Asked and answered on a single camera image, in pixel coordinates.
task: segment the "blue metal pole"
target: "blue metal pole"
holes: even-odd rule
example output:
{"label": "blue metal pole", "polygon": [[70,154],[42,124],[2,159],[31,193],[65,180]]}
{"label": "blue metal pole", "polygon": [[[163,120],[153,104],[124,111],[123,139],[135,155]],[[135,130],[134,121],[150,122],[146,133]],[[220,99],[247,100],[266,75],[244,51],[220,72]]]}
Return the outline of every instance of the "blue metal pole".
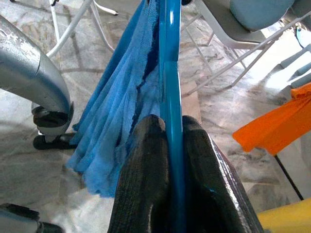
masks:
{"label": "blue metal pole", "polygon": [[173,230],[186,232],[185,172],[178,55],[180,41],[180,0],[160,2],[160,115],[166,123],[173,183]]}

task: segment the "orange cloth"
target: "orange cloth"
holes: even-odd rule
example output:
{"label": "orange cloth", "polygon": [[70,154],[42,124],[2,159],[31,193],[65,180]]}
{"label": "orange cloth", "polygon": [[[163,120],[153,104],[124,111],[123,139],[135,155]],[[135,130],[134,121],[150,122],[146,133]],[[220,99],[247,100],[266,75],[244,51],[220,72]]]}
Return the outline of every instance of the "orange cloth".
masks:
{"label": "orange cloth", "polygon": [[292,100],[233,133],[244,151],[265,148],[277,154],[311,130],[311,83],[291,90]]}

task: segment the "chair seat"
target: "chair seat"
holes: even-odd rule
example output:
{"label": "chair seat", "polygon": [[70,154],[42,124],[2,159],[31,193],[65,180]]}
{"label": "chair seat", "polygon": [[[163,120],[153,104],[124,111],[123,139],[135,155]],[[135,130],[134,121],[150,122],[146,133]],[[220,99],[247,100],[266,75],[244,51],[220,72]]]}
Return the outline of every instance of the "chair seat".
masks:
{"label": "chair seat", "polygon": [[232,49],[251,49],[266,39],[245,29],[230,12],[230,0],[197,0],[195,4],[220,41]]}

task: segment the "marble floor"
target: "marble floor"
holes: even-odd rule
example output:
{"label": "marble floor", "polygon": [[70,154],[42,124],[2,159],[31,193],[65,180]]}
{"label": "marble floor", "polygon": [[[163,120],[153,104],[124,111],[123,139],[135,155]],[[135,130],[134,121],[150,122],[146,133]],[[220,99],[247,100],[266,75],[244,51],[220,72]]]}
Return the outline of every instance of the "marble floor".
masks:
{"label": "marble floor", "polygon": [[[61,33],[81,2],[63,0],[56,5]],[[99,0],[98,3],[120,13],[112,16],[100,12],[103,29],[115,47],[139,0]],[[195,14],[193,5],[184,7],[182,22],[187,22]],[[44,52],[56,44],[47,0],[19,0],[16,3],[0,0],[0,15],[28,35]],[[265,33],[270,34],[277,27],[278,24],[266,29]],[[206,46],[212,31],[204,19],[191,24],[189,31],[213,69],[232,61],[233,53],[217,38]],[[231,134],[288,100],[288,91],[284,88],[293,79],[294,72],[310,61],[311,55],[305,54],[286,70],[280,69],[278,64],[299,50],[293,31],[288,30],[235,87],[227,88],[242,72],[241,65],[234,66],[207,87],[182,99],[183,113],[202,123],[234,165],[256,212],[296,202],[298,197],[271,155],[259,149],[243,152]],[[86,12],[75,32],[52,59],[75,103],[73,123],[79,120],[111,55],[99,37],[90,13]],[[254,56],[247,58],[245,63],[249,64],[252,58]],[[209,75],[185,32],[181,33],[179,69],[183,93]],[[11,202],[39,210],[42,220],[59,224],[69,233],[105,232],[113,199],[88,194],[80,175],[64,167],[72,150],[36,151],[33,148],[32,140],[37,130],[30,101],[0,90],[0,114],[0,203]],[[311,171],[301,155],[299,139],[279,156],[304,198],[311,197]]]}

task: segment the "blue towel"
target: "blue towel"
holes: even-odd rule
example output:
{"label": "blue towel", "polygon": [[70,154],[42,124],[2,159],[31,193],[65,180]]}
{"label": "blue towel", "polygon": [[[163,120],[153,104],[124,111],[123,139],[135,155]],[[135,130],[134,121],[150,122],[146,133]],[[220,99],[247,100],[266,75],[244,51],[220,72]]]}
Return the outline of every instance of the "blue towel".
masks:
{"label": "blue towel", "polygon": [[90,193],[113,197],[135,125],[159,115],[159,0],[143,0],[84,110],[67,167],[83,174]]}

